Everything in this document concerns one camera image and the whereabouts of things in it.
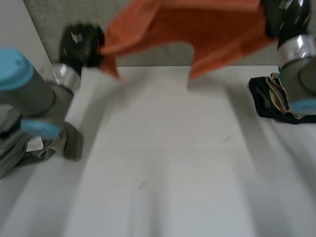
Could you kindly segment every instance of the gray cloth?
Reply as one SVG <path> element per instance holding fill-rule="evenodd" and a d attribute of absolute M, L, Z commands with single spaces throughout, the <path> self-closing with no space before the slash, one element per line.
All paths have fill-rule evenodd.
<path fill-rule="evenodd" d="M 26 152 L 31 136 L 20 129 L 21 115 L 14 109 L 0 118 L 0 179 L 13 167 L 21 167 L 44 162 L 55 153 L 77 161 L 82 148 L 81 134 L 69 123 L 54 141 L 43 141 L 40 151 Z"/>

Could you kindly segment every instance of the orange towel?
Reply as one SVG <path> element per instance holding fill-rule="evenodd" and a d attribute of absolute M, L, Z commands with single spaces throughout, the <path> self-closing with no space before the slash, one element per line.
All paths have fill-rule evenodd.
<path fill-rule="evenodd" d="M 100 68 L 118 78 L 116 57 L 186 42 L 195 79 L 272 43 L 265 33 L 260 0 L 134 0 L 105 32 Z"/>

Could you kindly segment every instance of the white table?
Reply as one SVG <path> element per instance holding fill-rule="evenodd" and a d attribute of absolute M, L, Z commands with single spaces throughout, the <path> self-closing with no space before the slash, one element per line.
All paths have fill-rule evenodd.
<path fill-rule="evenodd" d="M 85 71 L 58 156 L 0 181 L 0 237 L 314 237 L 316 127 L 259 118 L 246 84 L 277 67 Z"/>

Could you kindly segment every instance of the gray wall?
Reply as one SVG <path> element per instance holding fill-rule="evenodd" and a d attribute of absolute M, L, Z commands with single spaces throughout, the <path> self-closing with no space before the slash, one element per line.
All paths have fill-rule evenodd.
<path fill-rule="evenodd" d="M 130 0 L 24 0 L 51 61 L 57 59 L 58 42 L 64 25 L 92 22 L 105 28 Z M 316 15 L 310 30 L 316 34 Z M 173 44 L 119 59 L 120 66 L 190 65 L 192 49 Z M 272 45 L 236 63 L 237 65 L 277 65 L 276 45 Z"/>

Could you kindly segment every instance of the clothing label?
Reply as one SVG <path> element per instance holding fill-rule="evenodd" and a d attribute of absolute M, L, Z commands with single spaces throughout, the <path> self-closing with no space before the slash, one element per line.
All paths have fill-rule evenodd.
<path fill-rule="evenodd" d="M 33 152 L 33 151 L 39 151 L 43 150 L 44 145 L 43 141 L 41 140 L 41 137 L 35 137 L 28 141 L 26 152 Z"/>

